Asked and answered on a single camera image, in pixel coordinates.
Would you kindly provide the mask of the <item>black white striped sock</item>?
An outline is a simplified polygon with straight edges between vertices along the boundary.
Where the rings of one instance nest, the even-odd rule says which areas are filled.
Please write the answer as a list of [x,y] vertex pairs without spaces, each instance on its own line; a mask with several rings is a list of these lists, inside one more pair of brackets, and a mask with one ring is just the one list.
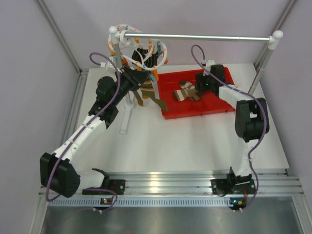
[[[148,55],[148,50],[143,49],[143,48],[137,48],[136,51],[133,52],[131,59],[134,61],[142,62]],[[144,65],[148,68],[154,68],[157,66],[157,60],[158,60],[159,55],[156,53],[151,54],[145,61]]]

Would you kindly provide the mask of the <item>white round clip hanger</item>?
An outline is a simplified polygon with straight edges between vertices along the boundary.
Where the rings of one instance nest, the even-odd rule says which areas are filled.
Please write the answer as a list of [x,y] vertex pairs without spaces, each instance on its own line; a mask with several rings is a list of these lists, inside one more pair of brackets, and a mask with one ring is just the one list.
[[134,55],[138,58],[130,58],[120,53],[120,59],[124,62],[131,62],[138,68],[156,71],[168,63],[168,50],[164,42],[159,39],[148,39],[148,43],[142,43],[139,38],[127,39],[125,37],[127,33],[141,33],[141,31],[128,24],[119,24],[109,28],[108,48],[111,56],[117,58],[115,45],[118,45],[120,50],[133,49]]

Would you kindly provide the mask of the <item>olive green striped sock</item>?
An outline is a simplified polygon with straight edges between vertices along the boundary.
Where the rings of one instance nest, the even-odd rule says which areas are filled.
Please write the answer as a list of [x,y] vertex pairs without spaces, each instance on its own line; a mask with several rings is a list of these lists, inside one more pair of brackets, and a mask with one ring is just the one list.
[[145,93],[141,89],[139,89],[137,91],[133,91],[133,94],[134,94],[134,96],[135,96],[135,98],[136,98],[136,100],[138,102],[138,105],[139,106],[143,106],[144,105],[143,100],[148,98],[145,95]]

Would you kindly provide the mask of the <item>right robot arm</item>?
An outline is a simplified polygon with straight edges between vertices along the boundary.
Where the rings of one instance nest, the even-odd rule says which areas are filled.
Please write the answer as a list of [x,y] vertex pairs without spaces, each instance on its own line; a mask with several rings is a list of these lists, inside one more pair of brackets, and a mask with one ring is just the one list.
[[200,67],[203,73],[196,75],[196,90],[202,93],[210,91],[234,108],[234,129],[238,137],[237,151],[226,179],[212,182],[213,194],[256,195],[258,176],[253,167],[252,152],[270,129],[266,100],[255,98],[226,82],[223,65],[205,62]]

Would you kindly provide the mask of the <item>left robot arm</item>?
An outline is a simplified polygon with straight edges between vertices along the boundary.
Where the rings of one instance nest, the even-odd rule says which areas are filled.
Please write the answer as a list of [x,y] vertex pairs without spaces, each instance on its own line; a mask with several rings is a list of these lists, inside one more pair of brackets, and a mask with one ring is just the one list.
[[123,66],[115,75],[116,80],[110,76],[98,80],[96,101],[75,133],[53,153],[41,156],[40,182],[47,190],[67,198],[79,189],[95,189],[100,194],[109,191],[106,172],[93,168],[82,173],[75,168],[91,143],[113,123],[118,115],[117,105],[129,91],[137,91],[150,72]]

